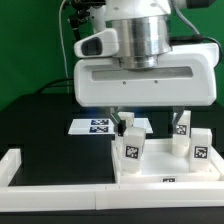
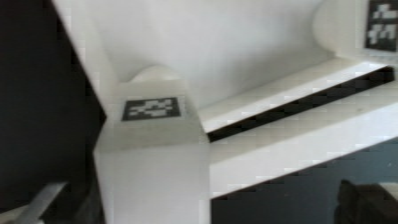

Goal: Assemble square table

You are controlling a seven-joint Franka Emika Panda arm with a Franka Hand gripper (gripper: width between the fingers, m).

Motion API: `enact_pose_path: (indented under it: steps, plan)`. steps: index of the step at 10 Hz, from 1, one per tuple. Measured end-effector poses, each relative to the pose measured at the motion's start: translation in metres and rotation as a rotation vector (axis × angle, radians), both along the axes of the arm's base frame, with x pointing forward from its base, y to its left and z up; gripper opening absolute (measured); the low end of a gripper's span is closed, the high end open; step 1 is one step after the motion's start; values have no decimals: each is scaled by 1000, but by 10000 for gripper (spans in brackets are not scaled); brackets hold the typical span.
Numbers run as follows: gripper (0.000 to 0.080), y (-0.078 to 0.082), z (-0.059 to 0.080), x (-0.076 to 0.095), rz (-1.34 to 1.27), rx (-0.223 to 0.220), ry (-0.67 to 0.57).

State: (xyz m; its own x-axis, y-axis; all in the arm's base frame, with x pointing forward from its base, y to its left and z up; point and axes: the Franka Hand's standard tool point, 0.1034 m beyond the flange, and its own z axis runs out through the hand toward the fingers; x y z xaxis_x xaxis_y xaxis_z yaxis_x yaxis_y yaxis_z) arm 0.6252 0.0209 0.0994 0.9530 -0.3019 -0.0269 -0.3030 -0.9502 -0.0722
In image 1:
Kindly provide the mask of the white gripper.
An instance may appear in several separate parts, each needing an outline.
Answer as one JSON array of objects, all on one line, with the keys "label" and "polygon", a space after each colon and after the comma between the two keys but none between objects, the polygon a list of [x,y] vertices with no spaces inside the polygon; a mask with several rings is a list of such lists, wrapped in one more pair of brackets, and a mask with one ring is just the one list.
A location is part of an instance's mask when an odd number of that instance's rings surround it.
[{"label": "white gripper", "polygon": [[125,70],[114,58],[83,59],[74,69],[75,96],[84,107],[110,107],[118,136],[124,134],[126,121],[116,107],[175,106],[172,127],[176,133],[183,106],[205,106],[216,100],[218,61],[215,43],[175,46],[158,57],[153,69]]}]

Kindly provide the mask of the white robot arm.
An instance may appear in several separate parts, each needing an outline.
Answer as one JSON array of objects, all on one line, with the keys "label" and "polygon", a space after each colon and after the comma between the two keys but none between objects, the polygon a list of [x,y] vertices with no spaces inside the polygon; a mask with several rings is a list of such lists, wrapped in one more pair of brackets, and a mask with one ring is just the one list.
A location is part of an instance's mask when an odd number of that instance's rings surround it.
[{"label": "white robot arm", "polygon": [[186,106],[205,106],[216,98],[214,68],[220,45],[169,35],[169,16],[211,6],[216,0],[104,0],[94,14],[95,33],[74,45],[75,96],[84,107],[104,107],[122,135],[127,122],[118,107],[172,106],[179,121]]}]

